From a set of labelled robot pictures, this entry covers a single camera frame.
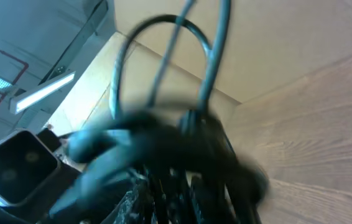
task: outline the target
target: pipe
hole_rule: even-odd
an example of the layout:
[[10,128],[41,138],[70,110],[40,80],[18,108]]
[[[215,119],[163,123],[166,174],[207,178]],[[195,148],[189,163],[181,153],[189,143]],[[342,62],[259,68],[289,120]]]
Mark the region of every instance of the pipe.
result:
[[[5,55],[5,56],[7,56],[7,57],[9,57],[9,58],[11,58],[11,59],[13,59],[13,60],[15,60],[15,61],[17,61],[17,62],[19,62],[19,63],[21,63],[21,64],[23,64],[23,66],[24,66],[24,67],[22,68],[22,70],[17,74],[17,76],[15,77],[15,79],[13,79],[13,81],[12,81],[12,85],[15,85],[15,84],[17,83],[17,81],[20,79],[20,77],[22,76],[22,74],[24,74],[24,72],[28,69],[29,64],[28,64],[27,62],[23,61],[23,60],[20,60],[19,58],[16,58],[15,56],[13,56],[13,55],[11,55],[11,54],[9,54],[9,53],[3,51],[3,50],[0,50],[0,53],[3,54],[3,55]],[[4,100],[5,96],[6,96],[5,94],[2,94],[2,95],[1,95],[1,97],[0,97],[0,104],[1,104],[2,101]]]

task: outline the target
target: wooden surface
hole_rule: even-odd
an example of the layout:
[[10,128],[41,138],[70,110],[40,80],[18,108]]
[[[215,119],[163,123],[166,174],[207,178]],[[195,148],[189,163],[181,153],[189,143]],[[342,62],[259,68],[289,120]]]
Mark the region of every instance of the wooden surface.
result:
[[[114,0],[116,27],[127,34],[158,14],[180,14],[186,0]],[[220,0],[198,0],[188,18],[213,40]],[[138,42],[165,52],[172,24]],[[352,54],[352,0],[232,0],[231,24],[216,87],[244,103]],[[182,32],[173,63],[204,77],[196,38]]]
[[238,106],[226,130],[271,179],[263,223],[352,223],[352,56]]

